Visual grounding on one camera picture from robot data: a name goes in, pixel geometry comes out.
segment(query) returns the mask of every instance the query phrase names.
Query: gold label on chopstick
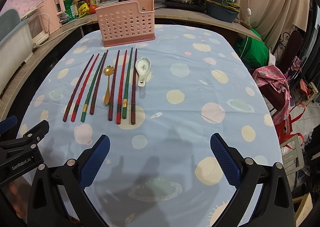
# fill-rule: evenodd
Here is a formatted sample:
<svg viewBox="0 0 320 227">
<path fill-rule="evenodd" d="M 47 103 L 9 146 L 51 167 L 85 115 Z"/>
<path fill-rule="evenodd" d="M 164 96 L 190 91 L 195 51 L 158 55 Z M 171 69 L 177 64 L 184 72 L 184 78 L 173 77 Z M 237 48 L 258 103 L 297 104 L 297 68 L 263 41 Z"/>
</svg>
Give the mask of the gold label on chopstick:
<svg viewBox="0 0 320 227">
<path fill-rule="evenodd" d="M 83 106 L 83 111 L 82 111 L 82 112 L 87 112 L 87 110 L 88 110 L 88 105 L 85 104 L 85 105 Z"/>
</svg>

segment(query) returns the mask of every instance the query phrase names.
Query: dark red chopstick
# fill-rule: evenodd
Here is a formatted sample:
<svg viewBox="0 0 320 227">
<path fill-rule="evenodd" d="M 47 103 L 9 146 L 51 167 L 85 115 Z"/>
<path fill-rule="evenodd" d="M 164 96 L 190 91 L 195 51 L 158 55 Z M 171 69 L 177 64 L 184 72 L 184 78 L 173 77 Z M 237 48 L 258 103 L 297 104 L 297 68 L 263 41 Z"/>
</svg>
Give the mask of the dark red chopstick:
<svg viewBox="0 0 320 227">
<path fill-rule="evenodd" d="M 132 94 L 131 94 L 131 124 L 135 125 L 136 123 L 136 62 L 137 62 L 137 53 L 138 49 L 136 49 L 136 53 L 134 56 L 133 63 L 133 77 L 132 77 Z"/>
<path fill-rule="evenodd" d="M 82 95 L 83 95 L 83 92 L 84 92 L 84 88 L 85 88 L 85 86 L 87 85 L 87 82 L 88 82 L 88 80 L 89 80 L 90 74 L 91 74 L 91 72 L 92 72 L 92 69 L 93 69 L 94 65 L 96 64 L 96 61 L 97 61 L 98 57 L 99 57 L 99 53 L 97 54 L 97 57 L 96 57 L 95 60 L 93 61 L 92 65 L 91 65 L 91 68 L 90 68 L 90 70 L 89 70 L 89 72 L 88 72 L 88 74 L 87 74 L 87 77 L 85 77 L 85 80 L 84 80 L 83 85 L 82 85 L 82 87 L 81 87 L 81 90 L 80 90 L 78 99 L 77 99 L 77 101 L 76 101 L 75 108 L 73 109 L 73 113 L 72 113 L 72 116 L 71 116 L 71 121 L 72 121 L 72 122 L 75 122 L 75 120 L 76 120 L 76 115 L 77 115 L 78 108 L 79 108 L 79 105 L 80 105 L 80 101 L 81 101 L 81 98 L 82 98 Z"/>
<path fill-rule="evenodd" d="M 112 119 L 113 119 L 113 99 L 115 97 L 115 84 L 116 84 L 116 75 L 117 75 L 117 69 L 118 69 L 119 54 L 120 54 L 120 50 L 118 50 L 116 66 L 115 66 L 115 70 L 113 72 L 113 77 L 112 77 L 112 85 L 111 85 L 110 101 L 109 101 L 109 114 L 108 114 L 109 121 L 112 121 Z"/>
<path fill-rule="evenodd" d="M 123 90 L 123 78 L 124 78 L 124 70 L 125 70 L 125 60 L 127 58 L 127 52 L 125 51 L 123 64 L 122 64 L 122 72 L 120 77 L 120 86 L 119 86 L 119 94 L 118 94 L 118 104 L 117 104 L 117 115 L 116 115 L 116 123 L 118 125 L 121 124 L 121 106 L 122 106 L 122 90 Z"/>
<path fill-rule="evenodd" d="M 107 50 L 107 53 L 105 54 L 105 56 L 103 58 L 102 65 L 100 67 L 100 71 L 99 71 L 98 78 L 97 78 L 97 81 L 96 81 L 96 86 L 94 87 L 94 92 L 93 92 L 91 106 L 90 106 L 90 115 L 94 114 L 94 108 L 95 108 L 95 105 L 96 105 L 96 100 L 97 100 L 97 95 L 98 95 L 98 88 L 99 88 L 99 84 L 100 84 L 101 74 L 102 74 L 102 71 L 103 71 L 104 63 L 105 63 L 107 55 L 108 55 L 108 51 L 109 50 Z"/>
<path fill-rule="evenodd" d="M 84 70 L 83 70 L 83 72 L 82 72 L 82 74 L 81 74 L 81 76 L 80 76 L 80 78 L 79 78 L 79 80 L 77 82 L 77 85 L 75 86 L 75 88 L 73 90 L 73 93 L 72 93 L 72 95 L 70 97 L 70 100 L 68 102 L 66 111 L 65 111 L 63 119 L 62 119 L 63 122 L 66 122 L 67 119 L 68 119 L 68 115 L 69 115 L 69 111 L 71 109 L 72 102 L 73 102 L 73 100 L 74 100 L 74 98 L 76 96 L 76 93 L 77 93 L 77 90 L 78 90 L 78 88 L 80 86 L 81 80 L 82 80 L 82 78 L 83 78 L 83 76 L 84 76 L 84 74 L 85 74 L 85 72 L 86 72 L 86 70 L 87 70 L 87 68 L 88 68 L 88 66 L 89 66 L 89 64 L 90 64 L 90 62 L 91 62 L 93 57 L 94 57 L 94 54 L 91 56 L 90 60 L 88 61 L 87 66 L 84 68 Z"/>
</svg>

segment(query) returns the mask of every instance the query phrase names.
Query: green bag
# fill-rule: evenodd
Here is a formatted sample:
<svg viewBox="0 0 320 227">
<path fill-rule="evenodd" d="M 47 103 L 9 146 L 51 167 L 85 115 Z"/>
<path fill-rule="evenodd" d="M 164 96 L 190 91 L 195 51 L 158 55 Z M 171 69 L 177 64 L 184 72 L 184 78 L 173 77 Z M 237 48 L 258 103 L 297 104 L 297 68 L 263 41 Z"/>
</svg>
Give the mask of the green bag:
<svg viewBox="0 0 320 227">
<path fill-rule="evenodd" d="M 254 29 L 251 29 L 251 31 L 261 38 L 257 31 Z M 251 69 L 267 66 L 269 63 L 269 49 L 266 45 L 262 41 L 248 37 L 247 45 L 243 51 L 246 41 L 247 39 L 236 40 L 235 43 L 237 54 L 241 56 L 243 52 L 241 60 L 244 64 Z"/>
</svg>

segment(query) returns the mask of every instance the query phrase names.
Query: chopsticks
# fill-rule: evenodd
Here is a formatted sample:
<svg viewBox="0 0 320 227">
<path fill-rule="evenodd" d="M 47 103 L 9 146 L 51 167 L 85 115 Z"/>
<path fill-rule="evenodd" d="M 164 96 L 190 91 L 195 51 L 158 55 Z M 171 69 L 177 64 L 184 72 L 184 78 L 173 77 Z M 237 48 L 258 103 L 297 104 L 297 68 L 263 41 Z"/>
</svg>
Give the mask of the chopsticks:
<svg viewBox="0 0 320 227">
<path fill-rule="evenodd" d="M 87 77 L 85 77 L 85 80 L 83 82 L 83 85 L 81 87 L 81 90 L 80 90 L 80 93 L 79 93 L 79 96 L 78 96 L 78 99 L 76 101 L 76 105 L 75 105 L 75 108 L 73 109 L 73 113 L 72 113 L 72 116 L 71 116 L 71 121 L 72 122 L 75 122 L 76 120 L 76 115 L 77 115 L 77 112 L 78 112 L 78 109 L 79 109 L 79 105 L 80 105 L 80 101 L 81 101 L 81 98 L 82 98 L 82 95 L 83 95 L 83 92 L 84 92 L 84 88 L 85 88 L 85 85 L 87 84 L 88 80 L 89 80 L 89 77 L 90 77 L 90 74 L 92 72 L 92 69 L 94 67 L 94 65 L 96 64 L 97 62 L 97 59 L 99 57 L 99 53 L 97 54 L 97 57 L 95 58 L 95 60 L 93 61 L 92 63 L 92 66 L 87 74 Z"/>
<path fill-rule="evenodd" d="M 128 64 L 127 78 L 125 80 L 124 87 L 124 97 L 123 97 L 123 106 L 122 106 L 122 118 L 127 118 L 127 102 L 128 102 L 128 91 L 129 91 L 129 80 L 130 80 L 130 69 L 131 69 L 131 59 L 132 59 L 133 47 L 131 48 L 130 59 Z"/>
<path fill-rule="evenodd" d="M 101 61 L 98 65 L 98 68 L 94 74 L 94 77 L 93 77 L 93 80 L 91 82 L 91 85 L 90 85 L 90 88 L 89 88 L 89 91 L 88 91 L 88 94 L 87 94 L 87 98 L 84 102 L 84 106 L 83 106 L 83 110 L 82 110 L 82 115 L 81 115 L 81 122 L 84 122 L 85 121 L 85 117 L 87 115 L 87 110 L 88 110 L 88 105 L 89 105 L 89 102 L 90 102 L 90 98 L 91 98 L 91 94 L 92 94 L 92 90 L 93 90 L 93 86 L 94 86 L 94 83 L 97 79 L 97 76 L 98 76 L 98 73 L 99 73 L 99 70 L 100 70 L 100 67 L 101 67 L 101 64 L 103 62 L 103 60 L 105 59 L 105 56 L 106 56 L 106 53 L 103 54 L 102 58 L 101 58 Z"/>
<path fill-rule="evenodd" d="M 136 62 L 137 62 L 137 53 L 138 49 L 136 48 L 134 56 L 134 65 L 133 65 L 133 77 L 132 77 L 132 94 L 131 94 L 131 124 L 135 125 L 136 123 Z"/>
<path fill-rule="evenodd" d="M 69 115 L 69 111 L 71 109 L 72 102 L 73 102 L 73 100 L 74 100 L 74 98 L 76 96 L 76 93 L 77 93 L 77 90 L 78 90 L 78 88 L 80 86 L 81 80 L 82 80 L 82 78 L 83 78 L 83 76 L 84 76 L 84 74 L 85 74 L 85 72 L 86 72 L 86 70 L 87 70 L 87 68 L 88 68 L 88 66 L 89 66 L 89 64 L 90 64 L 90 62 L 91 62 L 93 57 L 94 57 L 94 54 L 91 56 L 90 60 L 88 61 L 86 67 L 84 68 L 84 70 L 83 70 L 83 72 L 82 72 L 82 74 L 81 74 L 81 76 L 80 76 L 80 78 L 79 78 L 74 90 L 73 90 L 73 93 L 71 94 L 71 97 L 70 97 L 70 100 L 68 102 L 66 111 L 64 112 L 64 116 L 63 116 L 63 119 L 62 119 L 63 122 L 66 122 L 67 119 L 68 119 L 68 115 Z"/>
<path fill-rule="evenodd" d="M 117 104 L 117 114 L 116 114 L 116 123 L 118 125 L 121 124 L 121 102 L 122 102 L 122 90 L 123 90 L 123 79 L 124 79 L 124 69 L 125 69 L 125 60 L 127 58 L 127 52 L 125 51 L 123 64 L 122 64 L 122 72 L 120 77 L 120 86 L 119 86 L 119 94 L 118 94 L 118 104 Z"/>
<path fill-rule="evenodd" d="M 112 85 L 111 85 L 110 101 L 109 101 L 109 114 L 108 114 L 109 121 L 112 121 L 112 119 L 113 119 L 113 100 L 114 100 L 114 96 L 115 96 L 115 84 L 116 84 L 116 75 L 117 75 L 117 69 L 118 69 L 119 54 L 120 54 L 120 50 L 118 50 L 115 70 L 114 70 L 113 77 L 112 77 Z"/>
<path fill-rule="evenodd" d="M 108 51 L 109 50 L 107 50 L 107 53 L 105 53 L 105 56 L 103 58 L 103 62 L 102 62 L 102 65 L 100 67 L 100 71 L 99 71 L 99 75 L 98 75 L 98 78 L 97 78 L 96 86 L 94 87 L 94 92 L 93 92 L 93 96 L 92 96 L 92 100 L 91 100 L 91 106 L 90 106 L 90 115 L 94 114 L 94 108 L 95 108 L 95 105 L 96 105 L 96 99 L 97 99 L 97 95 L 98 95 L 98 88 L 99 88 L 99 84 L 100 84 L 100 79 L 101 79 L 104 63 L 105 63 L 107 55 L 108 55 Z"/>
</svg>

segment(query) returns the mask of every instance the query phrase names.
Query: ceramic spoon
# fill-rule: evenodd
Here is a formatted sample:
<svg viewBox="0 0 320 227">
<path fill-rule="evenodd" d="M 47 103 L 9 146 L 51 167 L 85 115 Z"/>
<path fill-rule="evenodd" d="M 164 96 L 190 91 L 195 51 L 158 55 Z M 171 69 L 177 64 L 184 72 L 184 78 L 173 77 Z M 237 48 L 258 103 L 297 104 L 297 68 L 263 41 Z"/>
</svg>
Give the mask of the ceramic spoon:
<svg viewBox="0 0 320 227">
<path fill-rule="evenodd" d="M 138 86 L 144 87 L 146 78 L 151 68 L 151 61 L 147 57 L 141 57 L 136 61 L 136 70 L 139 74 Z"/>
<path fill-rule="evenodd" d="M 107 92 L 106 92 L 106 96 L 104 97 L 104 104 L 108 105 L 109 104 L 109 100 L 110 100 L 110 90 L 109 90 L 109 84 L 110 84 L 110 75 L 113 74 L 115 68 L 111 67 L 110 65 L 107 66 L 104 70 L 103 73 L 104 75 L 108 76 L 108 86 L 107 86 Z"/>
</svg>

